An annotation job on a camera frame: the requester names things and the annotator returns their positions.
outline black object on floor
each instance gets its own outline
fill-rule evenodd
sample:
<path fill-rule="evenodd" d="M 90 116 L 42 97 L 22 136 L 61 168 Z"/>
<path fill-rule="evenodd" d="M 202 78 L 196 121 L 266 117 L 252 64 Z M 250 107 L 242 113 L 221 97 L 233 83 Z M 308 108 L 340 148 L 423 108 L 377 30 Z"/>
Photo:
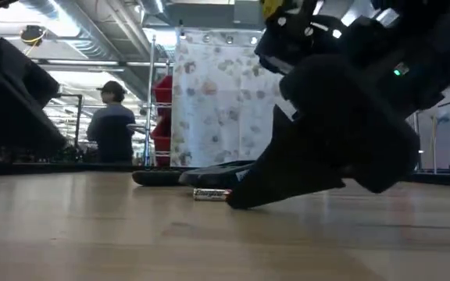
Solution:
<path fill-rule="evenodd" d="M 181 174 L 179 182 L 197 188 L 233 190 L 254 165 L 254 161 L 236 161 Z"/>
<path fill-rule="evenodd" d="M 434 175 L 428 173 L 414 173 L 407 176 L 404 181 L 412 183 L 426 183 L 450 187 L 450 175 Z"/>
<path fill-rule="evenodd" d="M 167 168 L 151 167 L 135 171 L 132 174 L 133 181 L 146 187 L 178 187 L 181 186 L 178 180 L 183 172 L 195 168 Z"/>

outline yellow part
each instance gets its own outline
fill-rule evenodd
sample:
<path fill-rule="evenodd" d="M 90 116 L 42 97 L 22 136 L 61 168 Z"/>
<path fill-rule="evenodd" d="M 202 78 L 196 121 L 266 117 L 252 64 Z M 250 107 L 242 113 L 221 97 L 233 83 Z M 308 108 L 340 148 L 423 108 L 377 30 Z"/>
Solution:
<path fill-rule="evenodd" d="M 262 2 L 263 19 L 266 20 L 282 5 L 283 0 L 264 0 Z"/>

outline ceiling duct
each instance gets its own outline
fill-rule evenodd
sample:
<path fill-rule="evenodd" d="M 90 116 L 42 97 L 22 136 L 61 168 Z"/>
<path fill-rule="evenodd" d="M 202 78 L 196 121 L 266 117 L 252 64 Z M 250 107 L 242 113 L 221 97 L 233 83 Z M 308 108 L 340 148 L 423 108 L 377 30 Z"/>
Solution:
<path fill-rule="evenodd" d="M 143 10 L 151 16 L 155 16 L 164 23 L 174 26 L 171 23 L 170 17 L 166 11 L 165 0 L 136 0 L 136 2 L 143 7 Z"/>
<path fill-rule="evenodd" d="M 87 41 L 69 41 L 67 44 L 74 47 L 80 53 L 94 60 L 123 60 L 122 54 L 107 39 L 107 37 L 91 21 L 89 16 L 70 0 L 20 0 L 28 9 L 34 9 L 45 15 L 50 20 L 58 20 L 60 13 L 64 12 L 73 24 L 79 29 L 78 38 L 89 39 Z M 112 73 L 124 81 L 128 90 L 133 92 L 142 101 L 147 99 L 146 83 L 142 82 L 131 69 L 126 69 L 122 73 Z"/>

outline ceiling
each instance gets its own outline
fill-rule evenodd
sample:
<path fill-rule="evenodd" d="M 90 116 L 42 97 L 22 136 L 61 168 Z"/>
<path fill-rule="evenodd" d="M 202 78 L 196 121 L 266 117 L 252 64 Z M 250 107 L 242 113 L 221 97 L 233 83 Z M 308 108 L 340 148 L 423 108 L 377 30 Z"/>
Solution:
<path fill-rule="evenodd" d="M 55 13 L 50 12 L 50 3 Z M 152 11 L 158 7 L 162 12 Z M 175 27 L 180 23 L 184 27 L 262 30 L 260 12 L 256 0 L 20 0 L 9 9 L 0 9 L 0 37 L 11 41 L 32 59 L 149 62 L 155 35 L 155 61 L 165 62 L 173 58 L 177 43 Z M 320 10 L 320 14 L 343 18 L 347 24 L 358 15 L 372 12 L 369 0 L 325 0 Z M 28 46 L 20 40 L 20 31 L 27 25 L 46 29 L 39 47 Z M 43 67 L 63 85 L 63 93 L 84 96 L 80 140 L 85 141 L 91 115 L 102 107 L 95 88 L 108 80 L 118 80 L 126 86 L 129 93 L 125 106 L 134 111 L 137 123 L 145 123 L 140 109 L 146 106 L 148 67 Z M 74 98 L 60 98 L 45 108 L 68 137 L 75 130 L 76 104 Z M 144 137 L 140 133 L 135 135 L 135 143 L 142 143 Z"/>

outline gray shirt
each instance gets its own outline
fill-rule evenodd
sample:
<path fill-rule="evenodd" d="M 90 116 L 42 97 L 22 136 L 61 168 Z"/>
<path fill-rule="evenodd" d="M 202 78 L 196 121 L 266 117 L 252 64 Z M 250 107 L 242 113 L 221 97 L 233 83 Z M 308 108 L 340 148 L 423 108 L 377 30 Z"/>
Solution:
<path fill-rule="evenodd" d="M 128 108 L 121 104 L 107 105 L 107 107 L 97 110 L 91 117 L 91 123 L 86 132 L 89 141 L 97 141 L 98 132 L 102 126 L 102 119 L 105 117 L 124 117 L 129 120 L 128 123 L 135 123 L 134 113 Z"/>

